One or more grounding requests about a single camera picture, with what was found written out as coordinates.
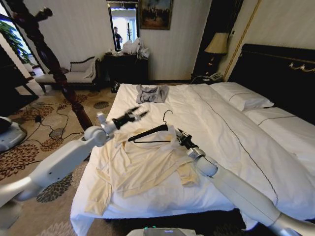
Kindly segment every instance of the bedside lamp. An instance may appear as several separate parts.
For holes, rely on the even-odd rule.
[[[226,32],[216,33],[213,39],[211,40],[210,44],[205,49],[205,52],[213,54],[210,62],[207,63],[207,68],[209,68],[212,71],[211,74],[213,74],[216,71],[221,56],[227,54],[228,35],[229,34]]]

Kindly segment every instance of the black headboard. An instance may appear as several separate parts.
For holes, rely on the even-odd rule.
[[[228,81],[315,124],[315,50],[244,44]]]

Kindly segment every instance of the cream shirt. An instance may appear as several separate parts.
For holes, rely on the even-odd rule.
[[[115,135],[99,149],[96,167],[97,181],[91,189],[85,212],[102,216],[110,203],[113,191],[123,197],[142,193],[177,171],[182,184],[198,182],[192,159],[176,139],[173,126],[168,131],[143,137],[136,142],[170,141],[168,143],[134,143],[128,138],[141,133]]]

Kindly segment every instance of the black clothes hanger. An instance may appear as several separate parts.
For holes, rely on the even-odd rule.
[[[164,120],[164,119],[165,119],[165,114],[166,114],[167,112],[173,113],[173,111],[171,111],[171,110],[167,110],[167,111],[164,112],[163,121],[164,121],[165,124],[159,125],[159,126],[153,128],[153,129],[147,130],[147,131],[145,131],[145,132],[143,132],[143,133],[134,135],[134,136],[132,136],[132,137],[130,137],[130,138],[128,139],[128,142],[133,141],[133,142],[136,143],[136,144],[138,144],[138,143],[169,143],[170,141],[149,141],[149,142],[148,142],[148,141],[146,141],[146,142],[136,142],[136,141],[135,141],[135,140],[137,140],[137,139],[140,139],[140,138],[142,138],[142,137],[148,136],[148,135],[150,135],[150,134],[153,134],[153,133],[156,133],[156,132],[159,132],[159,131],[164,131],[164,130],[167,131],[167,130],[168,130],[168,126],[167,126],[167,124],[166,124],[166,121]]]

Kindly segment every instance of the gray folded shirt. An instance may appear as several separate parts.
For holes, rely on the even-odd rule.
[[[166,96],[168,93],[168,86],[156,86],[154,88],[150,87],[142,87],[142,85],[137,85],[137,103],[143,102],[156,102],[156,103],[164,103],[166,100]]]

